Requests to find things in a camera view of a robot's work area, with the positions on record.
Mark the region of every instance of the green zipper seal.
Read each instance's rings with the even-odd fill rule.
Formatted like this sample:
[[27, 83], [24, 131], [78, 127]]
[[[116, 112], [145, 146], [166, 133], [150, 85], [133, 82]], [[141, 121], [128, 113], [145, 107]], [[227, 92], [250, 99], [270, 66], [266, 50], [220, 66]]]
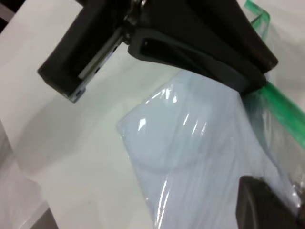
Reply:
[[[269, 13], [250, 0], [246, 1], [244, 7], [257, 16], [251, 22], [251, 25], [265, 41], [270, 25]], [[255, 93], [258, 93], [267, 102], [269, 110], [277, 121], [292, 135], [302, 148], [305, 148], [305, 113], [270, 82]]]

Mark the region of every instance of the ziploc bag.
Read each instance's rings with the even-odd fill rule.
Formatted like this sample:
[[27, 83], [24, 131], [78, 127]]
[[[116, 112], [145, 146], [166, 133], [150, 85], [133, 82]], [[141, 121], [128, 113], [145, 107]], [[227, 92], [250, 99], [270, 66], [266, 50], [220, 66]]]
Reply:
[[[251, 22], [256, 32], [264, 41], [267, 40], [267, 44], [273, 52], [281, 53], [280, 50], [275, 50], [276, 46], [274, 45], [274, 43], [281, 43], [281, 40], [275, 36], [275, 30], [269, 31], [270, 15], [250, 0], [246, 1], [244, 9], [256, 17]], [[278, 45], [277, 48], [283, 48], [284, 46], [284, 44]], [[291, 58], [284, 61], [286, 66], [289, 66], [287, 62], [294, 62], [295, 55], [289, 48], [285, 48], [285, 53], [287, 52], [289, 52]], [[278, 66], [268, 73], [266, 76], [271, 83], [268, 82], [262, 89], [246, 96], [243, 101], [261, 146], [277, 164], [279, 170], [289, 176], [289, 180], [293, 183], [302, 202], [304, 202], [305, 114], [275, 86], [280, 70], [283, 70], [283, 68]], [[293, 68], [285, 68], [285, 70], [294, 73]], [[285, 81], [287, 83], [289, 81], [293, 82], [294, 79], [288, 74]]]
[[118, 124], [157, 229], [234, 229], [238, 181], [262, 177], [300, 200], [266, 155], [239, 94], [181, 71]]

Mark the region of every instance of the clear plastic bag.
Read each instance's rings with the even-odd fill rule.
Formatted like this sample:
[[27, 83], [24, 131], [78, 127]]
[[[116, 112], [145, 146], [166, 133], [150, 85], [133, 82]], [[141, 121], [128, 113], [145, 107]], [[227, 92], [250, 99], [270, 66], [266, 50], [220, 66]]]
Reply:
[[[271, 82], [261, 90], [254, 92], [243, 98], [250, 123], [264, 148], [266, 154], [274, 161], [283, 176], [288, 176], [294, 185], [298, 195], [305, 200], [305, 114], [297, 106], [302, 105], [292, 102], [286, 97], [285, 92], [288, 86], [281, 86], [281, 90], [276, 88], [279, 73], [283, 70], [295, 73], [294, 67], [290, 63], [295, 62], [297, 54], [285, 47], [284, 42], [276, 35], [275, 29], [269, 31], [270, 15], [262, 8], [247, 0], [244, 4], [245, 12], [248, 11], [248, 18], [252, 27], [267, 42], [270, 49], [278, 54], [280, 63], [275, 69], [269, 72], [266, 77]], [[285, 59], [279, 49], [285, 49]], [[287, 85], [294, 79], [288, 74], [285, 78]], [[305, 88], [295, 87], [300, 97]]]
[[239, 94], [181, 71], [118, 125], [158, 229], [237, 228], [243, 175], [265, 180], [296, 214], [300, 200], [266, 155]]

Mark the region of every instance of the white table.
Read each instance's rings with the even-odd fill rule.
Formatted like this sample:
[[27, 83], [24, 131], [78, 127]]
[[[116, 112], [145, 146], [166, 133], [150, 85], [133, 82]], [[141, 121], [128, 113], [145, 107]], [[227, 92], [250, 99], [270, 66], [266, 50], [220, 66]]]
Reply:
[[[278, 2], [265, 9], [276, 11]], [[41, 186], [60, 229], [151, 228], [116, 124], [179, 70], [140, 62], [121, 45], [71, 104], [37, 69], [80, 10], [74, 0], [27, 0], [0, 35], [0, 119], [19, 166]]]

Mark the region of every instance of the black plastic bracket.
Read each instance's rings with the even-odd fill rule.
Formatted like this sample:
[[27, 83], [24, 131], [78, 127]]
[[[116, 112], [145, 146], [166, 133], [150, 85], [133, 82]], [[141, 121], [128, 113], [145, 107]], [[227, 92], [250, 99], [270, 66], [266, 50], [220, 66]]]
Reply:
[[133, 57], [215, 79], [242, 94], [277, 59], [235, 0], [78, 0], [83, 10], [39, 69], [73, 102], [121, 43]]

